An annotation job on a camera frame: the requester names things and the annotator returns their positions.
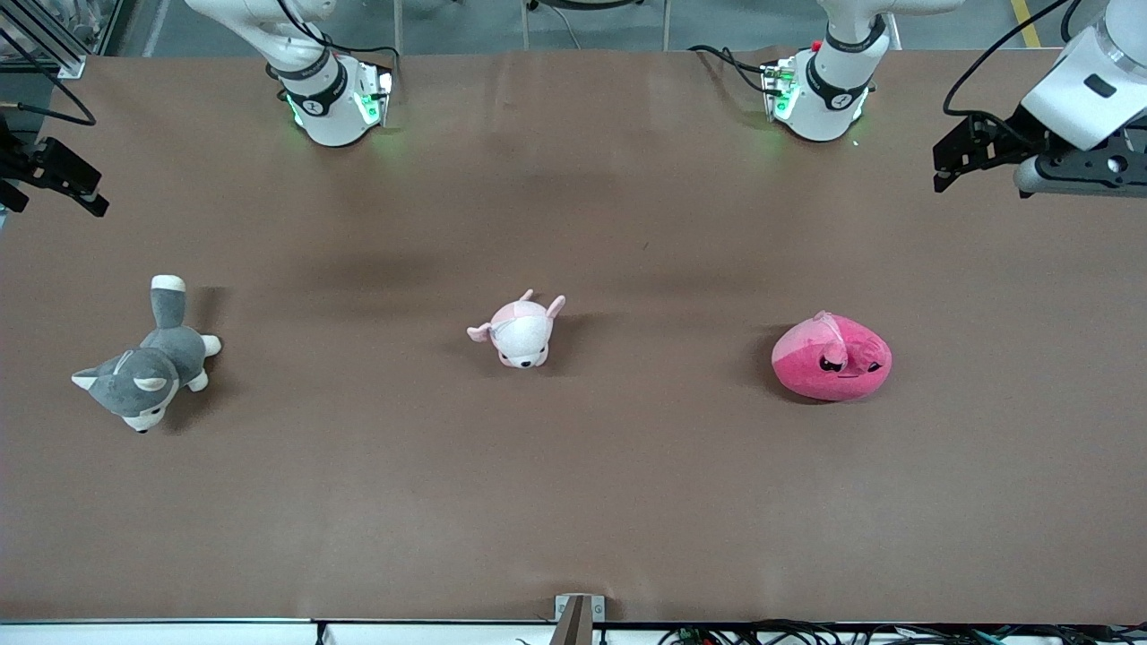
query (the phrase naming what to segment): pink round plush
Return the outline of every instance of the pink round plush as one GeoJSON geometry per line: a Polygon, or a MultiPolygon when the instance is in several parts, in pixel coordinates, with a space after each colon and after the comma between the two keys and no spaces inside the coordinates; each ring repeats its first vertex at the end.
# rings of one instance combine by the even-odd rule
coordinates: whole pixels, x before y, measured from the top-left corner
{"type": "Polygon", "coordinates": [[[868,396],[891,370],[888,343],[864,325],[827,311],[793,327],[773,347],[773,371],[781,383],[821,401],[868,396]]]}

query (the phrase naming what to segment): gray husky plush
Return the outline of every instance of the gray husky plush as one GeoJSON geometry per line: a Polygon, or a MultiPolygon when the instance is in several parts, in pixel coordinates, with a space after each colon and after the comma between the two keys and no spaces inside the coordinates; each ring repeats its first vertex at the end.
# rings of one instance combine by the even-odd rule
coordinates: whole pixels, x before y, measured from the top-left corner
{"type": "Polygon", "coordinates": [[[146,433],[163,419],[167,404],[182,386],[192,391],[208,387],[203,359],[223,349],[218,336],[202,335],[184,326],[187,285],[175,275],[151,278],[151,313],[155,331],[140,347],[99,367],[72,374],[72,382],[87,390],[100,405],[123,417],[136,433],[146,433]]]}

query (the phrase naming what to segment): cable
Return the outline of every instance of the cable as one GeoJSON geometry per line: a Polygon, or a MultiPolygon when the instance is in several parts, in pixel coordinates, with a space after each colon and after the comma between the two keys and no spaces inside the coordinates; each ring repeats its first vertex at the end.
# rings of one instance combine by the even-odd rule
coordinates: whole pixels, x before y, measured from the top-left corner
{"type": "Polygon", "coordinates": [[[87,126],[95,125],[95,116],[92,115],[92,110],[87,109],[87,106],[84,104],[84,101],[80,101],[75,94],[72,94],[71,90],[64,87],[64,84],[60,83],[58,78],[56,78],[55,76],[52,75],[52,72],[46,70],[44,65],[40,64],[40,61],[37,61],[34,56],[29,54],[28,49],[21,47],[19,42],[16,42],[16,40],[11,36],[8,36],[7,31],[0,29],[0,36],[2,36],[3,39],[8,41],[8,45],[11,45],[13,48],[16,49],[16,52],[18,52],[19,55],[23,56],[25,61],[32,63],[32,67],[34,67],[37,71],[42,73],[44,77],[50,80],[53,85],[58,87],[60,91],[63,92],[65,96],[71,99],[72,103],[76,103],[76,107],[79,108],[79,111],[84,112],[84,119],[81,121],[71,115],[65,115],[46,108],[38,108],[36,106],[28,106],[24,103],[16,103],[17,110],[23,110],[25,112],[34,112],[52,118],[58,118],[60,121],[67,121],[69,123],[75,123],[77,125],[87,125],[87,126]]]}
{"type": "Polygon", "coordinates": [[[1071,0],[1068,5],[1068,9],[1063,11],[1063,20],[1060,21],[1060,39],[1067,45],[1068,40],[1071,40],[1071,16],[1075,15],[1075,10],[1079,8],[1079,2],[1083,0],[1071,0]]]}
{"type": "Polygon", "coordinates": [[[570,26],[570,21],[569,21],[569,18],[565,17],[565,14],[563,14],[561,9],[559,9],[557,7],[554,7],[553,5],[548,5],[547,3],[546,6],[549,7],[551,9],[553,9],[554,13],[557,14],[557,17],[562,18],[562,22],[565,23],[565,31],[570,32],[570,40],[574,41],[574,46],[575,47],[577,47],[578,49],[580,49],[582,48],[582,44],[577,41],[577,36],[574,33],[574,28],[570,26]]]}
{"type": "Polygon", "coordinates": [[[749,63],[743,63],[743,62],[736,60],[733,56],[733,52],[728,47],[723,47],[720,50],[718,50],[718,49],[716,49],[713,47],[710,47],[708,45],[694,45],[693,47],[689,47],[689,52],[704,52],[707,54],[712,54],[712,55],[717,56],[718,59],[720,59],[721,61],[724,61],[725,63],[733,65],[733,69],[736,70],[736,73],[741,75],[741,78],[749,85],[749,87],[752,87],[754,90],[756,90],[757,92],[760,92],[762,94],[768,94],[770,96],[780,96],[781,95],[780,91],[778,91],[778,90],[768,90],[768,88],[762,87],[762,86],[757,85],[756,83],[754,83],[752,79],[749,78],[749,76],[747,73],[744,73],[744,72],[746,72],[746,70],[748,70],[748,71],[760,73],[760,67],[759,65],[758,67],[754,67],[754,65],[750,65],[749,63]]]}
{"type": "Polygon", "coordinates": [[[1039,18],[1041,18],[1041,17],[1046,16],[1047,14],[1052,13],[1054,9],[1056,9],[1059,7],[1062,7],[1067,2],[1068,2],[1068,0],[1055,0],[1054,2],[1052,2],[1051,5],[1048,5],[1047,7],[1040,9],[1039,11],[1036,11],[1035,14],[1032,14],[1028,20],[1025,20],[1022,23],[1020,23],[1020,24],[1015,25],[1014,28],[1012,28],[1011,31],[1008,31],[999,40],[997,40],[996,42],[993,42],[992,46],[989,47],[983,54],[981,54],[980,57],[976,59],[976,62],[972,63],[972,67],[969,67],[968,70],[965,71],[963,75],[960,76],[960,78],[957,79],[955,84],[952,85],[952,88],[947,91],[947,95],[944,96],[944,114],[947,115],[947,116],[980,117],[982,119],[985,119],[985,121],[988,121],[990,123],[996,124],[998,127],[1000,127],[1001,130],[1004,130],[1005,132],[1007,132],[1012,137],[1015,137],[1019,141],[1021,141],[1028,148],[1030,148],[1030,149],[1037,149],[1038,146],[1036,145],[1035,141],[1031,141],[1027,137],[1023,137],[1022,134],[1020,134],[1019,132],[1016,132],[1014,127],[1012,127],[1011,125],[1008,125],[1007,123],[1005,123],[1004,119],[1001,119],[1000,117],[998,117],[998,116],[996,116],[996,115],[993,115],[991,112],[988,112],[988,111],[984,111],[984,110],[953,110],[952,109],[952,99],[955,98],[955,93],[960,91],[960,87],[963,86],[965,81],[967,81],[968,78],[970,78],[972,75],[976,72],[977,69],[980,69],[980,65],[984,64],[984,61],[986,61],[989,56],[991,56],[992,54],[994,54],[997,49],[999,49],[1000,47],[1002,47],[1005,42],[1007,42],[1008,40],[1011,40],[1013,36],[1020,33],[1021,31],[1023,31],[1023,29],[1025,26],[1035,23],[1039,18]]]}
{"type": "Polygon", "coordinates": [[[346,52],[348,54],[354,54],[354,53],[368,54],[368,53],[372,53],[372,52],[390,52],[390,53],[395,54],[395,64],[396,65],[398,64],[398,59],[399,59],[398,49],[395,49],[393,47],[391,47],[389,45],[381,45],[379,47],[346,47],[344,45],[336,45],[336,44],[331,42],[330,40],[327,40],[322,36],[321,32],[319,33],[319,36],[315,36],[313,32],[311,32],[310,28],[307,28],[305,24],[303,24],[302,21],[299,21],[297,17],[295,17],[295,14],[291,13],[291,10],[287,7],[287,0],[276,0],[276,1],[279,2],[279,8],[282,9],[282,11],[283,11],[283,15],[286,15],[287,20],[290,21],[290,24],[295,25],[295,29],[297,29],[297,30],[302,31],[303,33],[305,33],[311,40],[314,40],[319,45],[322,45],[323,47],[330,47],[331,49],[338,49],[340,52],[346,52]]]}

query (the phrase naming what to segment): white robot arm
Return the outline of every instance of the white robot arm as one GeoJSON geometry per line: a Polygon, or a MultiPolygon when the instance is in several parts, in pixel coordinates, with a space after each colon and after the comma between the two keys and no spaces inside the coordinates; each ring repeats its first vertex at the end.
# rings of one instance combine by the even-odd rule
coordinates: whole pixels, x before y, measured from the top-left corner
{"type": "Polygon", "coordinates": [[[1147,196],[1147,2],[1110,0],[1004,124],[968,116],[936,143],[936,192],[1011,163],[1024,197],[1147,196]]]}
{"type": "Polygon", "coordinates": [[[322,42],[322,32],[311,24],[329,17],[335,0],[186,2],[263,54],[287,90],[295,123],[315,142],[352,143],[385,117],[392,80],[389,70],[380,73],[379,68],[336,52],[322,42]],[[284,8],[294,15],[288,16],[284,8]]]}
{"type": "Polygon", "coordinates": [[[963,0],[817,0],[828,14],[819,49],[805,49],[764,71],[765,108],[771,118],[812,141],[844,134],[860,116],[868,84],[888,52],[883,14],[951,11],[963,0]]]}

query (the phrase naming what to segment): stuffed animal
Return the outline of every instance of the stuffed animal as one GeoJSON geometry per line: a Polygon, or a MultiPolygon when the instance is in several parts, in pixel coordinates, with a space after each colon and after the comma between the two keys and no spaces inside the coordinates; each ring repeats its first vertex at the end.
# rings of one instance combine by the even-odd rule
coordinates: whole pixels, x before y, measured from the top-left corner
{"type": "Polygon", "coordinates": [[[140,347],[76,372],[72,382],[136,433],[148,432],[163,419],[179,388],[200,391],[208,387],[203,359],[223,349],[218,336],[184,326],[186,308],[187,285],[175,275],[156,275],[151,279],[155,331],[140,347]]]}
{"type": "Polygon", "coordinates": [[[892,351],[867,327],[827,311],[789,329],[773,347],[773,370],[788,389],[821,401],[876,391],[892,368],[892,351]]]}
{"type": "Polygon", "coordinates": [[[490,341],[498,350],[498,358],[507,367],[524,370],[537,367],[549,357],[549,334],[554,318],[565,306],[565,296],[557,296],[549,309],[536,302],[533,289],[498,310],[490,322],[469,327],[466,333],[476,343],[490,341]]]}

